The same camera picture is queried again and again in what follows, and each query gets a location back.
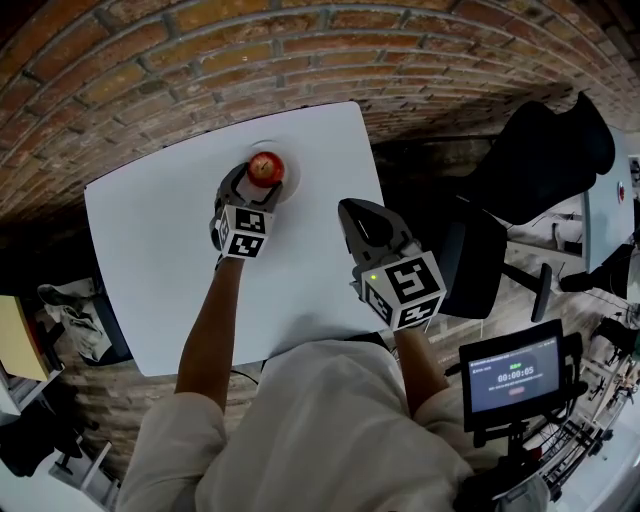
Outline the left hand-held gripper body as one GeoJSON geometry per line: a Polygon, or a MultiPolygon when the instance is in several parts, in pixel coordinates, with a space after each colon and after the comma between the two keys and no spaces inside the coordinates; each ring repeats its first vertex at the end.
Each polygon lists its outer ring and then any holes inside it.
{"type": "Polygon", "coordinates": [[[223,258],[255,259],[274,220],[273,213],[227,204],[210,221],[212,242],[223,258]]]}

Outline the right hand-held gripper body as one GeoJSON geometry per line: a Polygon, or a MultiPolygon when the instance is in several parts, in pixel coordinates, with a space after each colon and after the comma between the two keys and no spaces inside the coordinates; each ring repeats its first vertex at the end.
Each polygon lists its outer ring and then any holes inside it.
{"type": "Polygon", "coordinates": [[[354,248],[351,286],[391,331],[415,327],[438,312],[446,286],[433,253],[417,242],[393,252],[354,248]]]}

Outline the white plate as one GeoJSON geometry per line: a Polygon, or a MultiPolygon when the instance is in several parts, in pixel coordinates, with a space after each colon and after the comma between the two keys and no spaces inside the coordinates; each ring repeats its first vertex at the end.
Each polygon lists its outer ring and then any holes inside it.
{"type": "MultiPolygon", "coordinates": [[[[290,199],[296,192],[297,187],[300,183],[300,166],[296,155],[282,142],[277,140],[260,140],[251,144],[246,150],[245,155],[241,159],[241,162],[248,162],[249,160],[257,153],[262,151],[273,152],[278,155],[285,166],[285,175],[283,180],[283,190],[279,197],[278,202],[283,203],[290,199]]],[[[239,192],[246,199],[262,199],[269,188],[259,188],[254,186],[248,179],[248,175],[246,175],[241,180],[238,185],[239,192]]]]}

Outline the red apple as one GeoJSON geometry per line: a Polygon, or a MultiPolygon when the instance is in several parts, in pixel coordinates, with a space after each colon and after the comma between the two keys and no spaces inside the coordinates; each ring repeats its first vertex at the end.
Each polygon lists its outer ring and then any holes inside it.
{"type": "Polygon", "coordinates": [[[275,153],[262,151],[249,160],[247,175],[254,186],[270,188],[283,180],[285,166],[275,153]]]}

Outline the person's left forearm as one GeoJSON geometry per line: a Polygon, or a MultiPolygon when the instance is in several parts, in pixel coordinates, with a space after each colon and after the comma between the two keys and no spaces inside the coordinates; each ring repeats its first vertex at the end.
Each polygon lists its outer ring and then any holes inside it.
{"type": "Polygon", "coordinates": [[[235,323],[244,261],[224,258],[217,266],[184,345],[175,391],[196,393],[226,407],[235,323]]]}

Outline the person's right forearm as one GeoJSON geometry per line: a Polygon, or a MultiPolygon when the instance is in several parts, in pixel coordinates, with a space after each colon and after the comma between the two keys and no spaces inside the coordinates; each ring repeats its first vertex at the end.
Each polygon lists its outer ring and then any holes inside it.
{"type": "Polygon", "coordinates": [[[421,329],[394,333],[407,405],[412,416],[431,397],[449,387],[445,372],[421,329]]]}

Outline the black monitor screen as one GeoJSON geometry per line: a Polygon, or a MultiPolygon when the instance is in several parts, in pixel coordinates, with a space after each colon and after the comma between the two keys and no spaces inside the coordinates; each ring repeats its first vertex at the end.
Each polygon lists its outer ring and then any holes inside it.
{"type": "Polygon", "coordinates": [[[477,432],[527,420],[565,405],[559,320],[459,349],[464,429],[477,432]]]}

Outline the black office chair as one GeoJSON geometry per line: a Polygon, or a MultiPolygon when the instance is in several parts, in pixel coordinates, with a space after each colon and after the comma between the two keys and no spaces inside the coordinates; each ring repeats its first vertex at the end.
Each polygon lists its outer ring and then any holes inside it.
{"type": "MultiPolygon", "coordinates": [[[[99,362],[92,362],[88,359],[85,359],[80,354],[79,355],[87,365],[93,366],[93,367],[110,366],[110,365],[115,365],[122,362],[130,361],[133,359],[132,354],[127,345],[127,342],[125,341],[124,335],[118,325],[118,322],[115,318],[115,314],[112,310],[109,298],[106,295],[106,291],[102,285],[96,283],[96,281],[93,278],[91,279],[93,280],[93,283],[96,289],[96,296],[93,299],[93,303],[98,312],[100,320],[104,326],[104,329],[108,335],[108,338],[111,341],[112,346],[104,354],[104,356],[99,362]]],[[[55,322],[55,326],[62,327],[66,332],[65,328],[62,326],[61,323],[55,322]]]]}
{"type": "Polygon", "coordinates": [[[486,156],[464,177],[439,181],[436,198],[447,221],[438,253],[447,294],[442,313],[485,319],[502,277],[534,294],[531,319],[544,316],[552,270],[536,275],[505,261],[507,225],[524,225],[591,188],[614,163],[615,145],[585,93],[556,114],[541,102],[520,106],[486,156]]]}

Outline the person's white shirt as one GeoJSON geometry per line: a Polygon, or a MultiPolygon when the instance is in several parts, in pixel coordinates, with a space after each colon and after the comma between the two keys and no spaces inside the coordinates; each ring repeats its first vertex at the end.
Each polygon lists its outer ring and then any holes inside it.
{"type": "Polygon", "coordinates": [[[447,388],[410,413],[394,357],[364,342],[300,345],[270,361],[233,432],[195,393],[144,416],[118,512],[453,512],[497,463],[447,388]]]}

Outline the grey crumpled cloth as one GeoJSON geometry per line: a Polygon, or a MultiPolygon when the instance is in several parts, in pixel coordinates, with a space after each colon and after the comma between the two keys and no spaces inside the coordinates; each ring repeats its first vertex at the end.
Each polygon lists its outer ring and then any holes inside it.
{"type": "Polygon", "coordinates": [[[79,354],[99,362],[112,344],[93,303],[93,280],[85,278],[59,286],[43,284],[37,294],[47,314],[65,328],[79,354]]]}

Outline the light grey desk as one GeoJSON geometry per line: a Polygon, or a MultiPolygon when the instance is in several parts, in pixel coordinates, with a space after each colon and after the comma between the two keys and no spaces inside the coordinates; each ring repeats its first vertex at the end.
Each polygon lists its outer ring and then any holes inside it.
{"type": "Polygon", "coordinates": [[[609,128],[615,144],[611,170],[583,194],[583,258],[593,272],[635,231],[632,175],[625,135],[609,128]]]}

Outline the yellow wooden side table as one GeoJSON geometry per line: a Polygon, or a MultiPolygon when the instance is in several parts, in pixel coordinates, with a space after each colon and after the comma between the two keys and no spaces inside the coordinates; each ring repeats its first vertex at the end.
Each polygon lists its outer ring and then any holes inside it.
{"type": "Polygon", "coordinates": [[[0,363],[16,377],[44,382],[50,375],[15,296],[0,295],[0,363]]]}

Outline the black monitor mount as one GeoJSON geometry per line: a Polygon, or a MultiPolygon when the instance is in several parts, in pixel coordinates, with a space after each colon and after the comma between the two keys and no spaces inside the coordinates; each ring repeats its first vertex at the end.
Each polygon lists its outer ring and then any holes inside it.
{"type": "MultiPolygon", "coordinates": [[[[582,358],[582,338],[579,333],[566,335],[563,332],[562,353],[565,359],[566,385],[565,405],[546,412],[545,419],[558,426],[564,425],[571,417],[578,398],[588,385],[580,378],[582,358]]],[[[448,375],[460,374],[460,363],[447,369],[448,375]]],[[[528,428],[527,419],[501,427],[469,432],[473,444],[483,448],[488,442],[505,438],[508,448],[498,459],[495,467],[476,474],[461,485],[454,501],[455,512],[545,512],[549,503],[549,489],[539,478],[541,452],[526,449],[524,436],[528,428]]]]}

